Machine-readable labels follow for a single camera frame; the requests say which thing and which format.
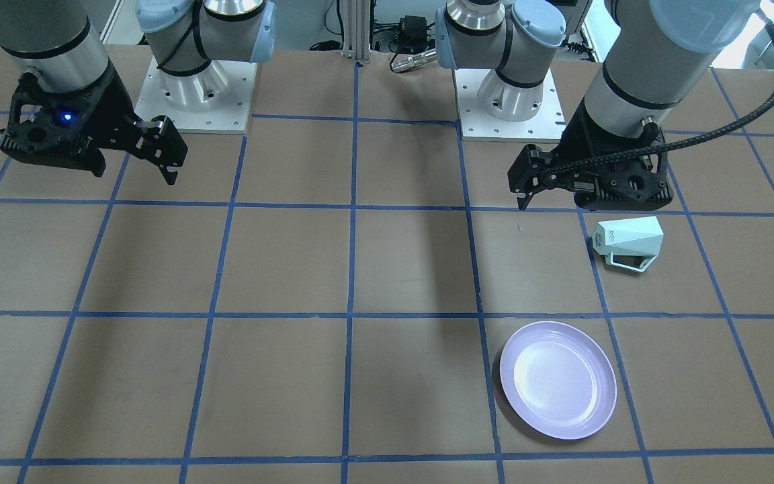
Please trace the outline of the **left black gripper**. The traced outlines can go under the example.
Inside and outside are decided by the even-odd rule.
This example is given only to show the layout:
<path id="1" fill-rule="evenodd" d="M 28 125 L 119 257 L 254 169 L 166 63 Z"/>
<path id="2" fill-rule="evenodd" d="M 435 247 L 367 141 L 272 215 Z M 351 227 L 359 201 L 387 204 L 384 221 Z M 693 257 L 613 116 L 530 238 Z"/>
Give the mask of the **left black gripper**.
<path id="1" fill-rule="evenodd" d="M 553 150 L 553 167 L 600 157 L 620 151 L 660 146 L 664 134 L 654 118 L 638 123 L 636 138 L 621 137 L 599 126 L 581 102 L 562 140 Z M 516 197 L 520 211 L 525 211 L 535 195 L 544 190 L 538 175 L 551 163 L 551 152 L 537 144 L 527 144 L 507 172 L 509 189 Z M 575 205 L 587 210 L 652 211 L 673 201 L 669 183 L 669 156 L 642 155 L 624 157 L 549 177 L 547 189 L 574 193 Z"/>

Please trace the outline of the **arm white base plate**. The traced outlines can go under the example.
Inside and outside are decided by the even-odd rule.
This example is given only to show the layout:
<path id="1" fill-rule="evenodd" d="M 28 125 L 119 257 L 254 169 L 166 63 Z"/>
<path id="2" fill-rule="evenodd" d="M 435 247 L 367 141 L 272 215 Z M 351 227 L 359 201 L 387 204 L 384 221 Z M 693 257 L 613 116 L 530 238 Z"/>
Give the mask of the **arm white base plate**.
<path id="1" fill-rule="evenodd" d="M 464 140 L 559 141 L 567 120 L 552 71 L 531 88 L 507 85 L 493 70 L 454 71 Z"/>
<path id="2" fill-rule="evenodd" d="M 213 60 L 201 73 L 176 77 L 159 70 L 152 58 L 135 112 L 144 120 L 164 114 L 182 134 L 245 135 L 258 67 Z"/>

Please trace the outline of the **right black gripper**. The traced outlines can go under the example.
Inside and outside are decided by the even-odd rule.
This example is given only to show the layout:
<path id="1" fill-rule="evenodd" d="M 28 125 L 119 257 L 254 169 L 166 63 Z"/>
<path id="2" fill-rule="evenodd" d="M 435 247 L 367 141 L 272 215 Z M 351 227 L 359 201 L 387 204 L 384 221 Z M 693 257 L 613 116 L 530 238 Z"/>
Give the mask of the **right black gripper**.
<path id="1" fill-rule="evenodd" d="M 102 149 L 127 151 L 159 168 L 175 185 L 188 146 L 168 116 L 140 120 L 113 63 L 98 79 L 68 93 L 45 91 L 40 71 L 21 74 L 10 104 L 0 149 L 31 165 L 105 171 Z"/>

